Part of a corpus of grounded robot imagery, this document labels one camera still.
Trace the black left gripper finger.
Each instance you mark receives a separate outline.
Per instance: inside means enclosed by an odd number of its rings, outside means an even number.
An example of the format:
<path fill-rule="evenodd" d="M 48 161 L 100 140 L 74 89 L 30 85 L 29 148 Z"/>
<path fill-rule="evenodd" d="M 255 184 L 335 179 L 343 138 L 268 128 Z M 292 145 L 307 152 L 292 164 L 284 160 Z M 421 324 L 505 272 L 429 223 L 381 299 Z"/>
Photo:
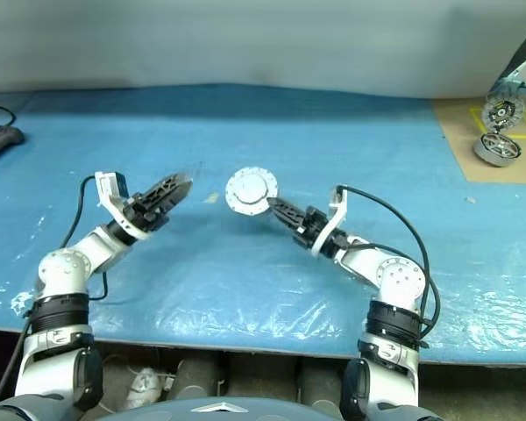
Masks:
<path fill-rule="evenodd" d="M 193 182 L 191 180 L 166 183 L 159 193 L 155 211 L 159 214 L 168 214 L 169 211 L 187 197 L 192 185 Z"/>
<path fill-rule="evenodd" d="M 141 203 L 179 203 L 188 195 L 188 176 L 176 173 L 163 178 L 139 195 Z"/>

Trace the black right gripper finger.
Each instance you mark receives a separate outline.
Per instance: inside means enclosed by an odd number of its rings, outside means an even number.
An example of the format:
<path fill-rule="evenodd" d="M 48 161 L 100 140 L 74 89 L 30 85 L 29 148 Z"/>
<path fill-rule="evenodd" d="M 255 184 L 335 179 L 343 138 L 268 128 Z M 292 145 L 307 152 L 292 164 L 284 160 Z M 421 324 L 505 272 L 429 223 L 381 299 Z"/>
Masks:
<path fill-rule="evenodd" d="M 302 226 L 303 212 L 298 208 L 275 207 L 273 214 L 291 231 L 296 231 Z"/>
<path fill-rule="evenodd" d="M 305 218 L 304 211 L 283 198 L 269 197 L 267 203 L 271 212 L 281 222 L 302 222 Z"/>

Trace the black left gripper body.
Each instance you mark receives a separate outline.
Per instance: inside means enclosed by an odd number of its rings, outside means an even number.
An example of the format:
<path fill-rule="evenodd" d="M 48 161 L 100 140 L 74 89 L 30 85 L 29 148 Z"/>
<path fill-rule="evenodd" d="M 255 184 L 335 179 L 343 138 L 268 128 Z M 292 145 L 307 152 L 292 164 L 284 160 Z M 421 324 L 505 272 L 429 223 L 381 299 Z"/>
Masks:
<path fill-rule="evenodd" d="M 167 223 L 169 208 L 163 203 L 155 203 L 152 198 L 136 193 L 125 203 L 123 214 L 143 232 L 155 232 Z"/>

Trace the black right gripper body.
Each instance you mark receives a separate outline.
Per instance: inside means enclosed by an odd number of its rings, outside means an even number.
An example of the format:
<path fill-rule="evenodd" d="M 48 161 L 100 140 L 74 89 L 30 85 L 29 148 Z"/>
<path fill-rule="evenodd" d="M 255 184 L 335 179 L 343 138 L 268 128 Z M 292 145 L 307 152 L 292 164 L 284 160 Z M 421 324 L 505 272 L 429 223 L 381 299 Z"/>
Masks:
<path fill-rule="evenodd" d="M 303 215 L 301 224 L 295 229 L 294 242 L 304 249 L 311 249 L 329 222 L 330 220 L 324 212 L 309 206 Z"/>

